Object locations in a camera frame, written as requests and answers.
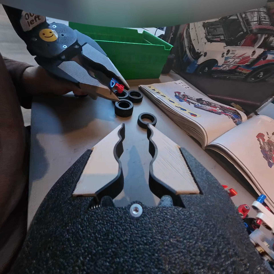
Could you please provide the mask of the wide black rubber tyre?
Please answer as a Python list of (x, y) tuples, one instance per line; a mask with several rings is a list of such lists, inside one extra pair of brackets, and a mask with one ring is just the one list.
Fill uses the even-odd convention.
[(122, 118), (132, 116), (134, 105), (131, 101), (122, 99), (115, 102), (115, 114)]
[(119, 101), (128, 99), (128, 97), (129, 97), (129, 93), (126, 90), (123, 90), (121, 93), (119, 93), (118, 90), (114, 90), (114, 94), (118, 98)]

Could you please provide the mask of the toy brick car model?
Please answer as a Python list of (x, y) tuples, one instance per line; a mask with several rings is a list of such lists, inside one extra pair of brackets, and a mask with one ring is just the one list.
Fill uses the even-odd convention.
[(268, 238), (260, 227), (264, 226), (273, 234), (273, 212), (265, 204), (266, 195), (261, 194), (252, 204), (252, 208), (257, 211), (256, 217), (250, 217), (248, 213), (251, 207), (241, 204), (237, 207), (239, 216), (242, 218), (249, 239), (261, 257), (273, 268), (273, 238)]

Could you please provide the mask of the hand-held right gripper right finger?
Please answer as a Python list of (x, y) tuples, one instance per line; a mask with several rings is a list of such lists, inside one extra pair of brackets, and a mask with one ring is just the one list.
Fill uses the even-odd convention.
[(180, 146), (149, 124), (149, 188), (155, 195), (199, 194)]

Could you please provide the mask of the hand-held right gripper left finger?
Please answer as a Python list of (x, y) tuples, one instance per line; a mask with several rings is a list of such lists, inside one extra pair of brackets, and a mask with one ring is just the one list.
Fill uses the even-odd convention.
[(122, 123), (91, 149), (91, 154), (73, 191), (73, 196), (117, 197), (124, 187), (120, 157), (124, 151)]

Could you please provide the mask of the grey desk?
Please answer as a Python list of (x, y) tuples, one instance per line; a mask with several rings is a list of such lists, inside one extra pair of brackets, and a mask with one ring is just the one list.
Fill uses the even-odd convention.
[(193, 137), (186, 134), (149, 98), (134, 105), (129, 118), (115, 115), (111, 101), (98, 98), (76, 98), (41, 95), (34, 99), (31, 110), (31, 154), (28, 227), (54, 183), (87, 150), (96, 145), (121, 123), (125, 124), (124, 152), (120, 158), (124, 188), (114, 199), (125, 206), (138, 200), (156, 206), (159, 198), (149, 189), (149, 140), (145, 129), (137, 125), (138, 115), (149, 112), (156, 116), (156, 128), (179, 146), (186, 148), (223, 185), (234, 188), (236, 205), (251, 205), (256, 192), (228, 166), (226, 159), (212, 150), (203, 150)]

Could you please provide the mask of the open instruction book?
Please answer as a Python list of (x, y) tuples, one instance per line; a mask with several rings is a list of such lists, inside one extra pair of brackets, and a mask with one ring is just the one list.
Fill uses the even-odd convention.
[(139, 85), (139, 89), (203, 149), (231, 162), (259, 194), (274, 207), (274, 121), (265, 115), (252, 118), (216, 102), (183, 80)]

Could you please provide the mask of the printed toy car box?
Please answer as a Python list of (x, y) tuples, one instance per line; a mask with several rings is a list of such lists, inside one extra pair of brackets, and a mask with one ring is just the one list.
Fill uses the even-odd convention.
[(214, 101), (252, 113), (273, 99), (273, 39), (273, 1), (181, 25), (172, 69)]

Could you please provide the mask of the beige wooden table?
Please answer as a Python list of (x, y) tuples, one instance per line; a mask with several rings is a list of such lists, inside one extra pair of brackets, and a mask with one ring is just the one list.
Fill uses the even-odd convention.
[(159, 78), (150, 78), (150, 79), (130, 79), (127, 80), (127, 83), (130, 87), (139, 86), (139, 85), (149, 85), (157, 83), (165, 83), (176, 80), (176, 74), (161, 74)]

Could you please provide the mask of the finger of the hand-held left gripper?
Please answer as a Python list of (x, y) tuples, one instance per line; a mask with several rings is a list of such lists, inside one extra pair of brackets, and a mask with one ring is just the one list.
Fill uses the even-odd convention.
[(89, 95), (92, 99), (96, 100), (97, 97), (101, 97), (110, 101), (119, 101), (118, 97), (109, 87), (100, 83), (96, 78), (91, 77), (88, 72), (75, 61), (62, 62), (58, 68), (76, 80), (81, 91)]
[(124, 86), (126, 90), (130, 87), (112, 61), (103, 53), (95, 49), (89, 44), (82, 46), (82, 56), (84, 57), (84, 63), (94, 71), (95, 75), (98, 76), (99, 80), (108, 79), (107, 85), (110, 85), (110, 81), (114, 78), (118, 84)]

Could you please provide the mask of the green plastic bin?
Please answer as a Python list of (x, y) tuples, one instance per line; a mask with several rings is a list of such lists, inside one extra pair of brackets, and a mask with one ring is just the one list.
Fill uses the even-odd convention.
[(125, 80), (159, 78), (173, 47), (145, 30), (75, 22), (69, 26), (95, 40)]

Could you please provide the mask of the person's brown shirt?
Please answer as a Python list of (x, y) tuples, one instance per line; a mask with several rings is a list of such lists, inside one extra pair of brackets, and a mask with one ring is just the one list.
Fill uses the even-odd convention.
[(8, 273), (26, 236), (29, 150), (21, 105), (2, 55), (0, 68), (0, 264), (1, 273)]

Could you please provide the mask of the person's left forearm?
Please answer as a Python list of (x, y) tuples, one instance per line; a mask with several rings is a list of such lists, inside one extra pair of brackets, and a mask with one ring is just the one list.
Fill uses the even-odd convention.
[(33, 66), (4, 56), (3, 60), (14, 84), (20, 105), (25, 109), (31, 109), (33, 96), (29, 94), (24, 87), (23, 74), (27, 68)]

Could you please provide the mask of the person's left hand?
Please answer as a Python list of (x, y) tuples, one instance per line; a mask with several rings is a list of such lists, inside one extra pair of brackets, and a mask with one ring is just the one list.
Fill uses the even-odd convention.
[(77, 97), (87, 96), (75, 83), (52, 76), (41, 66), (26, 68), (22, 74), (22, 82), (28, 94), (57, 94), (65, 95), (73, 92)]

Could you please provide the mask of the narrow black rubber tyre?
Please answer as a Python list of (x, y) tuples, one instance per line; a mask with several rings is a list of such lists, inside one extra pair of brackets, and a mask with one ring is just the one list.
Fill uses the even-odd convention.
[(157, 118), (151, 113), (143, 112), (138, 116), (137, 124), (143, 129), (147, 129), (148, 125), (155, 126), (156, 123)]
[(140, 91), (132, 90), (129, 92), (128, 100), (132, 103), (141, 103), (143, 100), (143, 94)]

